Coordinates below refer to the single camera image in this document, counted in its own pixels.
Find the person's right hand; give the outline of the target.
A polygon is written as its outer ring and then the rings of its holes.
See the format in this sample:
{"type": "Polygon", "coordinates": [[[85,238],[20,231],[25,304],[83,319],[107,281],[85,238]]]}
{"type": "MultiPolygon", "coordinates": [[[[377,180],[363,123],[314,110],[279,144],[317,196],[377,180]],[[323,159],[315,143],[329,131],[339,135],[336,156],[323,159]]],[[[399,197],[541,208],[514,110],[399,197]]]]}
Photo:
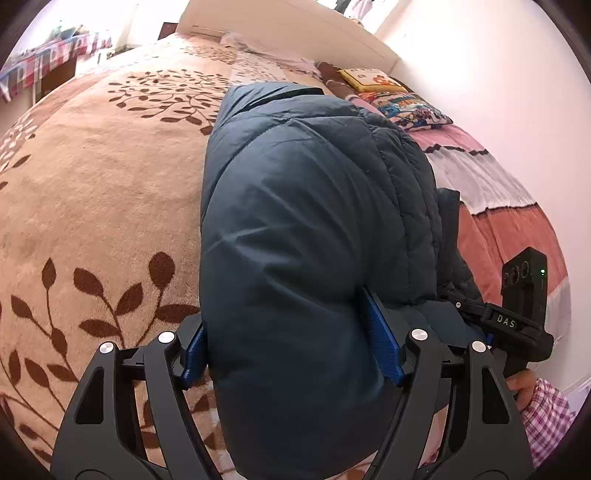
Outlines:
{"type": "Polygon", "coordinates": [[[530,369],[522,370],[506,379],[509,390],[514,394],[517,408],[525,410],[532,401],[537,384],[537,376],[530,369]]]}

